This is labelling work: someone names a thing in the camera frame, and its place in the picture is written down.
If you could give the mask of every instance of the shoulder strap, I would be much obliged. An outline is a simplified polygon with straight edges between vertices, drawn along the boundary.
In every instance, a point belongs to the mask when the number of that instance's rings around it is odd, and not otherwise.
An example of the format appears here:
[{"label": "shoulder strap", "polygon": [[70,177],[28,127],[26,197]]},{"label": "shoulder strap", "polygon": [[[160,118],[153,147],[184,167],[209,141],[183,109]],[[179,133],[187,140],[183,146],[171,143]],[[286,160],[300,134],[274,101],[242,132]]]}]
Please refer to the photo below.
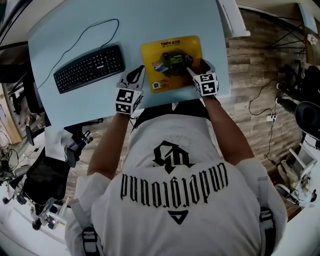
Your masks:
[{"label": "shoulder strap", "polygon": [[70,202],[73,214],[82,228],[83,249],[86,256],[102,256],[103,250],[101,247],[101,240],[98,237],[95,228],[87,218],[82,209],[79,199]]},{"label": "shoulder strap", "polygon": [[268,177],[258,178],[258,201],[260,204],[260,256],[270,256],[276,243],[276,225],[271,210],[268,207]]}]

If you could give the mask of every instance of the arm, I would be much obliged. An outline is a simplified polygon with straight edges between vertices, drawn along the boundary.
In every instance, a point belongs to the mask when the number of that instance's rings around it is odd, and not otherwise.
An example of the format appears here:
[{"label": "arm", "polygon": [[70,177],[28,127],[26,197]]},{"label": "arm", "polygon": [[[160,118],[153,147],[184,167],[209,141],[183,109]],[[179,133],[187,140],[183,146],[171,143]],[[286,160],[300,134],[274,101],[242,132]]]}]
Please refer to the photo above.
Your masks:
[{"label": "arm", "polygon": [[203,97],[203,101],[224,159],[235,166],[244,159],[254,158],[246,137],[220,103],[212,97]]},{"label": "arm", "polygon": [[126,137],[129,118],[117,113],[96,147],[87,171],[87,175],[100,173],[113,179],[119,164],[121,150]]}]

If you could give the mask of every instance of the black keyboard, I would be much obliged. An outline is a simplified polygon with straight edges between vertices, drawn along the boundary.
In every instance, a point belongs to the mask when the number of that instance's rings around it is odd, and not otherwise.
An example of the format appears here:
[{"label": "black keyboard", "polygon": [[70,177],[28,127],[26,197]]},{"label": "black keyboard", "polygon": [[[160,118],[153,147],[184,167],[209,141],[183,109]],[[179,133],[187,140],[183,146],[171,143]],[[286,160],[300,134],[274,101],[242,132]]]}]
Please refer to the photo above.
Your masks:
[{"label": "black keyboard", "polygon": [[113,45],[74,60],[53,76],[59,93],[64,94],[124,70],[120,48]]}]

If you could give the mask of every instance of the wooden floor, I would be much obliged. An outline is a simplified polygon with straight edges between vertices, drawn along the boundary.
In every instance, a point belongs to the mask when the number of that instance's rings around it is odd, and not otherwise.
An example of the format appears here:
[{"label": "wooden floor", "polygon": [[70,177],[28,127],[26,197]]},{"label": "wooden floor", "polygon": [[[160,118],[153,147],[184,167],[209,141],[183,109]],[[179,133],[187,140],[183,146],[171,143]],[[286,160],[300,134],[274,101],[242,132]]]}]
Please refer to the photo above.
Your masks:
[{"label": "wooden floor", "polygon": [[[229,76],[231,84],[231,96],[221,100],[223,108],[240,127],[246,136],[252,150],[257,158],[261,160],[268,172],[275,170],[275,166],[265,158],[269,151],[271,138],[271,122],[266,122],[265,113],[254,116],[249,113],[249,101],[254,98],[262,88],[272,79],[280,79],[278,73],[284,64],[293,64],[293,60],[302,59],[295,51],[283,49],[266,50],[266,47],[283,36],[286,32],[279,29],[272,23],[260,18],[256,13],[242,11],[246,28],[251,36],[244,38],[228,39],[226,41]],[[288,38],[282,43],[292,42],[295,39]],[[251,104],[251,111],[259,113],[266,108],[275,106],[274,99],[277,95],[276,83],[264,88],[258,100]],[[112,117],[107,118],[104,123],[90,127],[94,141],[82,152],[81,162],[78,162],[75,169],[70,173],[67,181],[66,197],[73,197],[78,176],[86,175],[88,163],[96,148],[101,136],[108,128]],[[132,126],[127,131],[127,136],[122,150],[122,156],[127,155],[128,139]],[[299,144],[302,131],[298,128],[293,115],[281,109],[279,116],[272,128],[272,140],[270,141],[269,158],[278,162],[288,153],[290,147]],[[121,160],[118,171],[121,171]]]}]

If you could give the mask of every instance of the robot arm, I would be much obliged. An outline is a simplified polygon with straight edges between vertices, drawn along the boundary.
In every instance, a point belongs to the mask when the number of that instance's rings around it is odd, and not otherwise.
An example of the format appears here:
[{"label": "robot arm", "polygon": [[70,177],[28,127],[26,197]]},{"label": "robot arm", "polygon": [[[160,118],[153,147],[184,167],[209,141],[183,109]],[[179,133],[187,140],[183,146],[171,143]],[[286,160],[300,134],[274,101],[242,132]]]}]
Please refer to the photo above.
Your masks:
[{"label": "robot arm", "polygon": [[201,60],[202,74],[196,74],[190,67],[186,68],[192,76],[196,90],[201,96],[215,96],[219,90],[216,68],[209,61]]},{"label": "robot arm", "polygon": [[141,65],[133,71],[124,72],[116,84],[118,95],[115,101],[115,110],[118,113],[132,115],[143,98],[143,84],[146,68]]}]

